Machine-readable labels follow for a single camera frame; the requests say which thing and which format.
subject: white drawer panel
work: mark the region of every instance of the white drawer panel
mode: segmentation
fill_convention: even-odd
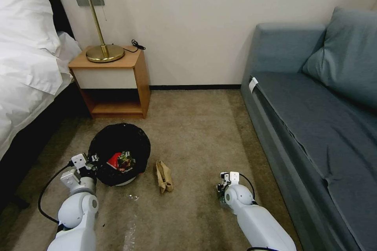
[[[137,88],[134,69],[74,69],[80,88]]]

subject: black cable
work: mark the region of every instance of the black cable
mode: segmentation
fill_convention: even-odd
[[[135,39],[132,39],[132,46],[135,46],[136,47],[136,50],[135,51],[131,51],[131,50],[128,50],[126,48],[123,48],[124,50],[128,51],[128,52],[131,52],[131,53],[135,53],[137,50],[145,50],[145,47],[142,46],[142,45],[139,45],[139,43],[135,40]]]
[[[40,212],[43,216],[45,216],[46,218],[48,218],[50,221],[53,221],[54,223],[57,223],[57,224],[59,224],[59,221],[56,220],[56,219],[54,219],[53,217],[47,215],[47,214],[42,210],[42,207],[40,206],[40,203],[41,203],[41,201],[42,201],[42,197],[43,197],[44,192],[46,191],[46,189],[47,189],[47,187],[49,186],[49,184],[53,181],[53,179],[56,178],[56,176],[57,176],[58,174],[60,174],[63,170],[65,170],[65,169],[68,168],[68,167],[72,167],[72,166],[73,166],[72,161],[69,161],[67,165],[65,165],[65,166],[64,166],[63,168],[61,168],[58,172],[56,172],[56,173],[52,176],[52,178],[50,178],[50,180],[47,182],[47,184],[43,187],[43,189],[42,189],[42,191],[41,191],[41,193],[40,193],[40,195],[39,195],[39,198],[38,198],[38,210],[39,210],[39,212]]]
[[[247,177],[245,177],[243,174],[240,173],[240,176],[242,176],[244,179],[246,179],[247,182],[250,184],[250,186],[251,186],[251,190],[253,191],[253,199],[255,200],[255,190],[254,190],[254,186],[251,184],[250,180],[249,180]]]
[[[271,249],[268,247],[250,247],[246,251],[252,251],[252,250],[278,251],[276,249]]]

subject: brass lamp base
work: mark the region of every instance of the brass lamp base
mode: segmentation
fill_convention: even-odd
[[[108,63],[116,61],[122,58],[123,56],[124,49],[117,45],[99,45],[90,48],[86,52],[87,59],[94,63]]]

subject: white wall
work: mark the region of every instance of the white wall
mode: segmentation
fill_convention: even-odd
[[[260,22],[323,22],[335,6],[371,9],[377,0],[105,0],[97,15],[107,43],[135,38],[152,85],[239,84]],[[90,10],[62,0],[81,46],[99,42]]]

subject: black trash bag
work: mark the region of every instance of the black trash bag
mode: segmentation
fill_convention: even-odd
[[[133,124],[108,125],[90,143],[88,156],[97,155],[97,178],[108,186],[122,184],[143,173],[150,155],[150,141]]]

